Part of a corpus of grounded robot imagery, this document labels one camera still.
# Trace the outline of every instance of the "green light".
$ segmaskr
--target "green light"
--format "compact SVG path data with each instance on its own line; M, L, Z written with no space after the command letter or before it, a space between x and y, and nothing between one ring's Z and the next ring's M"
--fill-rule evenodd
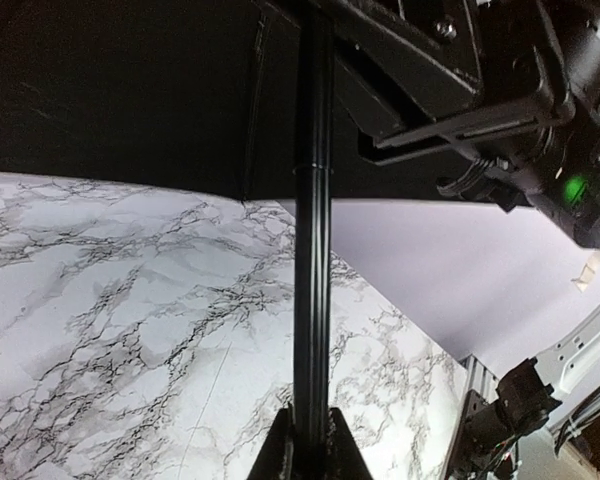
M584 177L576 175L567 180L564 184L564 199L567 203L578 203L582 200L585 190L587 189L587 181Z

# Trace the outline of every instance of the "bolt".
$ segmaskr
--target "bolt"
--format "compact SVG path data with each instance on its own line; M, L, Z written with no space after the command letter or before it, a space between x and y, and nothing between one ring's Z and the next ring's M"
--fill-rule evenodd
M451 41L458 36L456 26L448 18L437 21L435 27L438 36L444 40Z

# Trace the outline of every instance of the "marble vein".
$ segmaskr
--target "marble vein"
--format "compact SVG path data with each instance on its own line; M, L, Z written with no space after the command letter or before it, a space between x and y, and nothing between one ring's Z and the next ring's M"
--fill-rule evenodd
M239 479L291 400L275 202L0 175L0 480ZM436 479L464 370L333 256L331 398L378 479Z

